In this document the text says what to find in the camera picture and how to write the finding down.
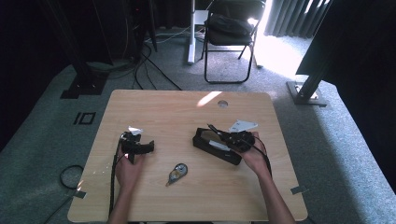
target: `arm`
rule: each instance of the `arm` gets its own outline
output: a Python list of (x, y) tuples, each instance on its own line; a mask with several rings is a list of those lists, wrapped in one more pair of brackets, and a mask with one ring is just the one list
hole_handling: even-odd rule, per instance
[[(259, 138), (258, 133), (253, 133), (253, 135)], [(266, 154), (265, 147), (260, 141), (256, 140), (254, 146)], [(295, 223), (294, 217), (277, 190), (262, 154), (254, 148), (238, 154), (259, 178), (270, 223)]]
[(145, 155), (143, 154), (134, 156), (134, 164), (131, 164), (125, 157), (121, 158), (117, 163), (116, 177), (120, 184), (120, 192), (107, 223), (128, 222), (132, 194), (137, 179), (141, 174), (144, 160)]

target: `black cable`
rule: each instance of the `black cable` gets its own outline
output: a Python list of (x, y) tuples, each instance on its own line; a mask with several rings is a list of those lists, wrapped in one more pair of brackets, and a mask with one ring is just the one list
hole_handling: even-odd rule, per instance
[(114, 155), (114, 158), (113, 158), (113, 165), (111, 166), (110, 205), (108, 207), (108, 216), (109, 217), (110, 217), (111, 212), (113, 211), (113, 206), (114, 206), (114, 180), (116, 177), (116, 166), (117, 166), (117, 163), (119, 163), (120, 159), (122, 159), (124, 157), (124, 155), (122, 155), (122, 157), (117, 160), (117, 157), (119, 155), (122, 137), (123, 137), (123, 134), (120, 136), (119, 143), (117, 144), (117, 148), (116, 148), (116, 154)]
[[(150, 48), (149, 46), (146, 46), (146, 47), (148, 47), (148, 49), (149, 49), (149, 54), (148, 54), (148, 56), (149, 56), (149, 55), (151, 55), (152, 50), (151, 50), (151, 48)], [(146, 69), (146, 77), (148, 77), (148, 81), (151, 83), (152, 87), (153, 87), (155, 90), (157, 90), (157, 87), (154, 85), (154, 83), (153, 83), (152, 80), (151, 80), (151, 77), (149, 76), (149, 71), (148, 71), (148, 67), (146, 66), (146, 64), (145, 64), (145, 69)]]
[(137, 85), (139, 86), (140, 90), (143, 90), (142, 85), (140, 85), (139, 80), (137, 79), (137, 72), (139, 71), (140, 66), (146, 62), (146, 59), (144, 60), (140, 60), (138, 65), (136, 66), (136, 69), (134, 70), (134, 82), (132, 83), (132, 89), (134, 89), (134, 84), (137, 83)]
[(51, 219), (55, 214), (57, 214), (57, 213), (61, 210), (61, 208), (62, 208), (66, 203), (68, 203), (68, 202), (69, 202), (70, 200), (72, 200), (72, 199), (73, 199), (73, 197), (68, 197), (66, 200), (64, 200), (64, 202), (61, 204), (61, 206), (59, 206), (58, 209), (56, 209), (56, 211), (53, 212), (53, 213), (47, 218), (47, 220), (44, 222), (44, 224), (49, 223), (50, 219)]
[(110, 68), (98, 68), (95, 67), (93, 65), (89, 65), (88, 66), (91, 68), (92, 71), (96, 71), (96, 72), (107, 72), (107, 73), (112, 73), (112, 72), (122, 72), (122, 71), (128, 71), (131, 69), (134, 69), (135, 66), (135, 62), (132, 59), (129, 59), (130, 61), (127, 64), (122, 64), (119, 66), (112, 66)]
[[(61, 180), (61, 184), (62, 184), (62, 186), (64, 186), (65, 188), (67, 188), (67, 189), (77, 189), (77, 187), (78, 186), (75, 186), (75, 187), (71, 187), (71, 186), (68, 186), (67, 184), (65, 184), (64, 183), (64, 179), (63, 179), (63, 177), (64, 177), (64, 173), (67, 171), (67, 170), (69, 170), (69, 169), (71, 169), (71, 168), (79, 168), (79, 169), (81, 169), (81, 172), (84, 170), (84, 168), (82, 167), (82, 166), (80, 166), (80, 165), (70, 165), (70, 166), (67, 166), (66, 168), (64, 168), (62, 171), (61, 171), (61, 174), (60, 174), (60, 176), (59, 176), (59, 178), (60, 178), (60, 180)], [(46, 219), (46, 221), (44, 222), (44, 224), (46, 224), (46, 223), (48, 223), (49, 221), (50, 221), (50, 219), (53, 217), (53, 216), (55, 216), (55, 214), (57, 214), (60, 210), (61, 210), (61, 208), (62, 207), (64, 207), (64, 205), (66, 204), (66, 203), (68, 203), (68, 202), (70, 202), (71, 200), (73, 199), (73, 196), (68, 196), (68, 198), (66, 199), (66, 200), (64, 200), (64, 202)]]
[(67, 170), (76, 168), (76, 167), (79, 168), (81, 170), (81, 172), (84, 170), (84, 168), (82, 168), (82, 166), (80, 166), (80, 165), (70, 165), (70, 166), (67, 166), (66, 168), (64, 168), (61, 172), (61, 175), (60, 175), (61, 184), (67, 189), (77, 189), (77, 187), (78, 187), (78, 186), (71, 187), (64, 183), (64, 173), (66, 173)]
[(126, 72), (125, 74), (119, 75), (119, 76), (117, 76), (117, 77), (107, 77), (107, 78), (105, 78), (105, 79), (106, 79), (106, 80), (115, 80), (115, 79), (119, 79), (119, 78), (126, 77), (126, 76), (130, 75), (132, 72), (133, 72), (133, 71), (129, 71), (129, 72)]
[[(258, 139), (261, 143), (262, 143), (262, 145), (264, 146), (264, 149), (265, 149), (265, 153), (267, 152), (267, 148), (265, 147), (265, 144), (264, 144), (264, 142), (260, 139), (260, 138), (258, 138), (258, 137), (256, 137), (256, 136), (253, 136), (255, 139)], [(254, 145), (251, 145), (249, 142), (247, 142), (246, 140), (244, 140), (244, 139), (241, 139), (243, 142), (245, 142), (245, 144), (247, 144), (248, 146), (250, 146), (250, 147), (253, 147), (254, 149), (256, 149), (258, 152), (260, 152), (261, 154), (262, 154), (262, 157), (264, 158), (264, 160), (265, 160), (265, 163), (267, 164), (267, 168), (268, 168), (268, 171), (270, 172), (270, 175), (272, 176), (272, 169), (271, 169), (271, 163), (270, 163), (270, 160), (268, 159), (268, 156), (266, 155), (266, 154), (264, 154), (259, 148), (257, 148), (256, 146), (254, 146)]]
[(180, 91), (182, 91), (182, 89), (172, 80), (170, 79), (164, 72), (163, 70), (161, 70), (152, 60), (149, 59), (149, 57), (147, 57), (144, 53), (142, 53), (143, 57), (146, 58), (146, 60), (148, 60), (152, 65), (154, 65), (155, 68), (158, 69), (158, 71), (161, 72), (161, 74), (168, 80), (170, 81), (176, 88), (178, 88)]

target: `metal stand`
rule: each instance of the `metal stand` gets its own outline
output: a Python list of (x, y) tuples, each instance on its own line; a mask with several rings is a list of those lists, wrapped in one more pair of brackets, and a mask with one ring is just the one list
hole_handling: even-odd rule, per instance
[(294, 103), (296, 105), (318, 105), (325, 107), (327, 104), (321, 96), (318, 86), (312, 88), (309, 84), (310, 82), (308, 80), (304, 83), (295, 81), (287, 82)]
[(64, 91), (61, 98), (77, 99), (80, 94), (102, 94), (108, 73), (97, 76), (86, 64), (58, 0), (38, 0), (38, 3), (77, 72), (69, 91)]

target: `folding chair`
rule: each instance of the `folding chair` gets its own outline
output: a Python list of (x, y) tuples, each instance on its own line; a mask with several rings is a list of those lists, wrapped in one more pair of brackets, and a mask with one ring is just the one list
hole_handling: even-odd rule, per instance
[[(243, 83), (250, 76), (253, 60), (254, 45), (258, 26), (262, 20), (265, 3), (261, 0), (214, 0), (207, 14), (205, 22), (205, 40), (201, 59), (205, 53), (205, 81), (211, 84)], [(213, 46), (244, 46), (242, 50), (209, 49)], [(207, 54), (211, 51), (240, 51), (238, 60), (241, 59), (246, 47), (250, 48), (250, 59), (247, 75), (244, 79), (236, 81), (209, 80), (207, 78)]]

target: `wooden table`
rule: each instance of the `wooden table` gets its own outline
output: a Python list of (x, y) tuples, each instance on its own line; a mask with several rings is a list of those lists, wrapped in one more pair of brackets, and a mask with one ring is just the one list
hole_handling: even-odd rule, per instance
[[(221, 107), (224, 100), (228, 106)], [(298, 182), (271, 98), (266, 93), (221, 91), (113, 91), (81, 177), (84, 199), (75, 198), (71, 221), (106, 221), (113, 155), (129, 125), (143, 129), (141, 143), (155, 141), (134, 192), (131, 221), (268, 220), (257, 177), (243, 161), (237, 166), (192, 145), (207, 123), (228, 131), (237, 119), (259, 124), (273, 178), (296, 220), (307, 217)], [(183, 162), (189, 172), (166, 187), (169, 173)]]

